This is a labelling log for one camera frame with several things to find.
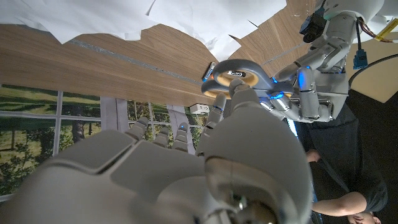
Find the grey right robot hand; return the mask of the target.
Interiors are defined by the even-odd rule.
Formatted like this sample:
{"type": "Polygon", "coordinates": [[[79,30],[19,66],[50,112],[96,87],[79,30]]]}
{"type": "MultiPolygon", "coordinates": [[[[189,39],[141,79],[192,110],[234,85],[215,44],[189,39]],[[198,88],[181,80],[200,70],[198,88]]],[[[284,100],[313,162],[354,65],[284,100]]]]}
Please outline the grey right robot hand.
{"type": "Polygon", "coordinates": [[[312,176],[302,145],[243,81],[219,94],[196,154],[181,124],[149,142],[148,120],[102,131],[40,165],[1,207],[2,223],[307,223],[312,176]]]}

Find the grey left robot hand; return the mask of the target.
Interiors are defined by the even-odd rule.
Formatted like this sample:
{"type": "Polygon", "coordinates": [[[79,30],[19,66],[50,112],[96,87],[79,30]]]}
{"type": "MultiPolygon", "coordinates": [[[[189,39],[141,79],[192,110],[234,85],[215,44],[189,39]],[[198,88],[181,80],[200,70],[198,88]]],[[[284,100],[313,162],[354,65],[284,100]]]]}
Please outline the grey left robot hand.
{"type": "Polygon", "coordinates": [[[312,42],[312,49],[274,75],[275,81],[293,88],[292,95],[276,90],[262,98],[261,105],[279,119],[302,123],[336,119],[348,97],[344,68],[355,37],[354,14],[332,17],[326,32],[312,42]]]}

